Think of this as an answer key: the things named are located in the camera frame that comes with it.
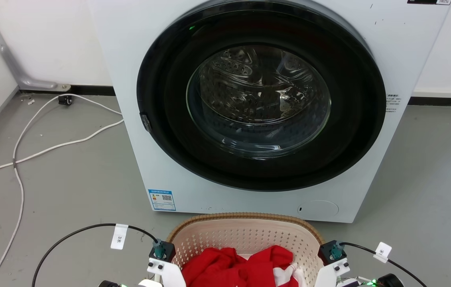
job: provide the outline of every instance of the blue and white sticker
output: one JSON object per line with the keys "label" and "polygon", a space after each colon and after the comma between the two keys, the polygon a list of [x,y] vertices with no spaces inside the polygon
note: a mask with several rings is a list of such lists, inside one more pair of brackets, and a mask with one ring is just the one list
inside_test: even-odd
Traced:
{"label": "blue and white sticker", "polygon": [[154,210],[176,211],[172,191],[159,191],[156,189],[148,189],[148,191]]}

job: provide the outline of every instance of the front-loading washing machine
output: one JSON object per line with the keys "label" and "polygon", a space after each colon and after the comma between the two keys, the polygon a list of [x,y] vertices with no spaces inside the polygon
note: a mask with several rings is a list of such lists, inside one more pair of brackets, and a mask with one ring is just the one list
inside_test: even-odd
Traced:
{"label": "front-loading washing machine", "polygon": [[352,222],[448,11],[423,2],[89,0],[152,209]]}

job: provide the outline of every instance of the laundry basket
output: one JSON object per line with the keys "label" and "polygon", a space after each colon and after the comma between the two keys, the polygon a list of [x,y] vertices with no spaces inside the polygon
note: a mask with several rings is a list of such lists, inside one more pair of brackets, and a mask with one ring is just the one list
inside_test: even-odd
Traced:
{"label": "laundry basket", "polygon": [[176,227],[167,241],[176,247],[172,263],[179,267],[207,247],[236,248],[238,255],[248,258],[273,245],[293,252],[309,287],[323,266],[318,258],[323,238],[312,225],[291,216],[249,212],[194,216]]}

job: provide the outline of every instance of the metal bracket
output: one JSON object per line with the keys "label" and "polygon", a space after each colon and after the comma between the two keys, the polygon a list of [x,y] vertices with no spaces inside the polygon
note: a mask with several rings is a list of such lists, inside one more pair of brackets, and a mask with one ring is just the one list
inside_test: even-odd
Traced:
{"label": "metal bracket", "polygon": [[58,84],[50,81],[36,80],[30,77],[14,58],[11,50],[0,33],[0,54],[4,58],[9,70],[11,71],[18,87],[21,90],[35,90],[35,91],[67,91],[71,88],[69,84]]}

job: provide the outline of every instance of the cable tag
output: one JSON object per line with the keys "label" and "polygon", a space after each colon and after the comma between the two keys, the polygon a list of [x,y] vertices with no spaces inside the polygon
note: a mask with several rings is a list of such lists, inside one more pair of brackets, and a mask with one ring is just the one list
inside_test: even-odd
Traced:
{"label": "cable tag", "polygon": [[386,243],[380,242],[376,249],[376,254],[373,256],[379,261],[386,263],[388,261],[388,254],[392,250],[392,247]]}
{"label": "cable tag", "polygon": [[110,248],[122,250],[124,246],[124,241],[126,240],[126,232],[128,231],[128,226],[125,224],[116,224],[116,229],[114,230],[114,236],[112,237],[112,243]]}

